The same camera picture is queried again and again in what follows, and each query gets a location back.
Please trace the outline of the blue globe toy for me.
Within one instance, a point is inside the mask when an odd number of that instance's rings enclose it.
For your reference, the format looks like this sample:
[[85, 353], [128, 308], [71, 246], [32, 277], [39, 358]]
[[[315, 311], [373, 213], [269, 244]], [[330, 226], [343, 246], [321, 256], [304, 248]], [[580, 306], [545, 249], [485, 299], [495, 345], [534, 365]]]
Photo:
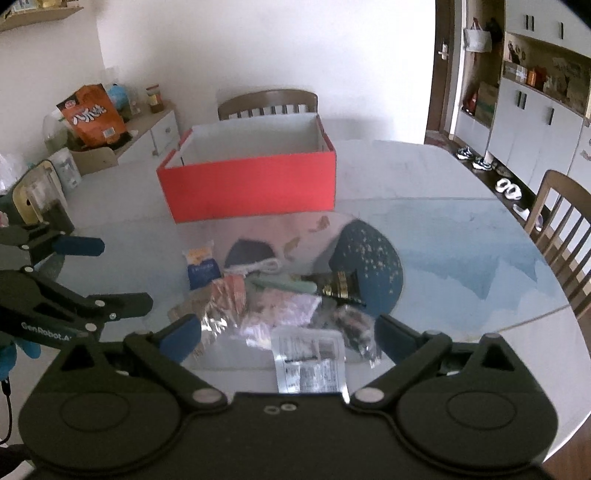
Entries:
[[129, 106], [128, 96], [123, 86], [112, 84], [106, 89], [106, 93], [116, 110], [120, 111]]

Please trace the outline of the white side cabinet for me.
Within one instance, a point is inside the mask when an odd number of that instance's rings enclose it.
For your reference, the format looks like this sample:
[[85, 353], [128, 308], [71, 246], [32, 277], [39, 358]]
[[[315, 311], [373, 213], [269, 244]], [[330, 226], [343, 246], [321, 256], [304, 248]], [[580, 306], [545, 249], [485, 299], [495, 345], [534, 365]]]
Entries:
[[164, 102], [164, 109], [152, 113], [148, 107], [141, 110], [127, 124], [131, 140], [115, 151], [118, 165], [143, 160], [162, 160], [177, 147], [180, 139], [175, 107]]

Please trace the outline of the silver triangular snack bag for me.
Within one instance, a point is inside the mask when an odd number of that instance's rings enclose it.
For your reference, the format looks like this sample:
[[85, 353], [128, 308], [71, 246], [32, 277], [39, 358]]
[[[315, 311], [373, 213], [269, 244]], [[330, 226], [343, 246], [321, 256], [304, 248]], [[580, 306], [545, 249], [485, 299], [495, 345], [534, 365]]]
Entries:
[[238, 333], [246, 306], [245, 277], [226, 275], [192, 290], [167, 315], [171, 322], [188, 314], [197, 317], [201, 339], [194, 347], [193, 355], [202, 356], [219, 337]]

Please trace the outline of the wooden chair behind box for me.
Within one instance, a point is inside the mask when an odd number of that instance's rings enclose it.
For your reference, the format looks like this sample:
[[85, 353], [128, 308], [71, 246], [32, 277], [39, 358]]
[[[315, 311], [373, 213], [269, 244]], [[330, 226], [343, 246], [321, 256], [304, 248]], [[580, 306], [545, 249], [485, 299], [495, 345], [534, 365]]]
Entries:
[[301, 112], [318, 112], [317, 94], [301, 89], [270, 89], [238, 95], [217, 107], [217, 116], [221, 121], [242, 118], [243, 114], [252, 118], [254, 115]]

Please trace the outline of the orange chip bag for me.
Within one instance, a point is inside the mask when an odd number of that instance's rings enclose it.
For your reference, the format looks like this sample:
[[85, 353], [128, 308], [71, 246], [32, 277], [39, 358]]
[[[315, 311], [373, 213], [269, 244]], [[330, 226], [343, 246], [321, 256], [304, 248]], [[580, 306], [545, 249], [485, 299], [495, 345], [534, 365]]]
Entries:
[[56, 107], [86, 147], [115, 145], [127, 134], [123, 118], [101, 84], [82, 86]]

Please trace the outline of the white wall cabinet unit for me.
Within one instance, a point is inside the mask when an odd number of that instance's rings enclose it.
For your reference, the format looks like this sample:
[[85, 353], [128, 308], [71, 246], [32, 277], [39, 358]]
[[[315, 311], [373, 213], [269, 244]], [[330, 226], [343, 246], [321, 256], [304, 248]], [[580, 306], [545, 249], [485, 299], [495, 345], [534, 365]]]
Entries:
[[[532, 191], [557, 170], [590, 185], [590, 28], [563, 1], [464, 1], [454, 139]], [[476, 17], [490, 53], [465, 50]]]

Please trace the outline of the wooden chair at right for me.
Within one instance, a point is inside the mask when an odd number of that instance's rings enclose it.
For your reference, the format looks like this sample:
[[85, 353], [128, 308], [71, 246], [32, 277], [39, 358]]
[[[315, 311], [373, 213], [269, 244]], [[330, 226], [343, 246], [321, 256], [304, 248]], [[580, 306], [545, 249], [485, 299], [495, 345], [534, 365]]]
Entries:
[[525, 224], [575, 317], [590, 313], [590, 192], [549, 170]]

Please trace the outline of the red lidded sauce jar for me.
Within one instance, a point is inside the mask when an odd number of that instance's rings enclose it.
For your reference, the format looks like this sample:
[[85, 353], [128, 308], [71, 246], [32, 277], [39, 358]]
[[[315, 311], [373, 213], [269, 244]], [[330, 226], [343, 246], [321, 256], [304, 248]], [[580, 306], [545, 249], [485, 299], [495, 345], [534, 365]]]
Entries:
[[147, 96], [147, 104], [152, 114], [159, 113], [164, 110], [164, 102], [161, 97], [160, 86], [154, 84], [145, 88]]

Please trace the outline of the pink printed snack bag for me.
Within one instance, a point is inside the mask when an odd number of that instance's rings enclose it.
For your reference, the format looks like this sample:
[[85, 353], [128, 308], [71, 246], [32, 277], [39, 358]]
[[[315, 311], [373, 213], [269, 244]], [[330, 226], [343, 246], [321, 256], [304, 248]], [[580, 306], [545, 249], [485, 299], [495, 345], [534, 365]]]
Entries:
[[304, 327], [311, 323], [322, 298], [274, 288], [256, 290], [247, 300], [238, 325], [238, 336], [253, 348], [271, 349], [277, 327]]

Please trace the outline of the white hanging tote bag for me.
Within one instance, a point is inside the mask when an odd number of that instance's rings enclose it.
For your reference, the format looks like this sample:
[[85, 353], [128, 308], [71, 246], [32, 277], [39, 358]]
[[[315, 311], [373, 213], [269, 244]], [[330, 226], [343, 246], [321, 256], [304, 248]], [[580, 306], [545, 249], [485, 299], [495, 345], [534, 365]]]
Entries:
[[464, 29], [465, 50], [471, 53], [490, 53], [492, 51], [492, 36], [482, 28], [479, 20], [474, 17], [472, 24]]

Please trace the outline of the blue white snack packet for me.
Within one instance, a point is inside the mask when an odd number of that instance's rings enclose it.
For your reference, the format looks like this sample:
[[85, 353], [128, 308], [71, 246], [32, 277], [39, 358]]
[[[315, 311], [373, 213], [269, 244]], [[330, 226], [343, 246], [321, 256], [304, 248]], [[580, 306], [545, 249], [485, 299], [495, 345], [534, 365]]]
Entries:
[[183, 252], [187, 264], [190, 290], [204, 288], [213, 280], [221, 278], [221, 270], [214, 259], [214, 242]]

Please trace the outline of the clear dark snack packet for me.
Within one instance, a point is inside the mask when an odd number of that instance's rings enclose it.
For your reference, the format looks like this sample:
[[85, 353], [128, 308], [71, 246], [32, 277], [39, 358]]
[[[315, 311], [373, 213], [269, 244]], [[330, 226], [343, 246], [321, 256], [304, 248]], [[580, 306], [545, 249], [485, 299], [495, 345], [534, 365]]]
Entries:
[[374, 368], [382, 360], [382, 350], [375, 339], [375, 319], [362, 310], [342, 305], [325, 311], [315, 321], [321, 329], [339, 331], [345, 346]]

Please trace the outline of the mint green flat tool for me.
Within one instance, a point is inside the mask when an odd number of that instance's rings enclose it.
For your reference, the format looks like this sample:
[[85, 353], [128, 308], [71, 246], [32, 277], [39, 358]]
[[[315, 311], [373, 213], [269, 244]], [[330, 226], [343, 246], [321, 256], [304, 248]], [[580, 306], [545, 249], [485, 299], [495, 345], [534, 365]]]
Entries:
[[318, 286], [314, 281], [297, 274], [257, 274], [247, 277], [250, 283], [260, 288], [271, 288], [294, 293], [315, 295]]

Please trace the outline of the black gold snack packet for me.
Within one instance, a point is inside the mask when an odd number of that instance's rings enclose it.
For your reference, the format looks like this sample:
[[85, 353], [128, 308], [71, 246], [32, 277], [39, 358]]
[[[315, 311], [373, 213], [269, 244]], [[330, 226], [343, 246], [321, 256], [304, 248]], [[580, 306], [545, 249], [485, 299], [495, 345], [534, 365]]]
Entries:
[[366, 305], [356, 271], [339, 270], [301, 275], [301, 280], [314, 283], [318, 294], [335, 299], [339, 304]]

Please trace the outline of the clear labelled snack bag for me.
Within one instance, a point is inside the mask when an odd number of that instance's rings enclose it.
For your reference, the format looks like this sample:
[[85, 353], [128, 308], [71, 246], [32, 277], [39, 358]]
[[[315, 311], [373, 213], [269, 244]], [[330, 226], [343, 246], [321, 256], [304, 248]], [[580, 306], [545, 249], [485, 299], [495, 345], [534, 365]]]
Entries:
[[277, 327], [271, 351], [281, 394], [339, 394], [349, 402], [346, 346], [335, 330]]

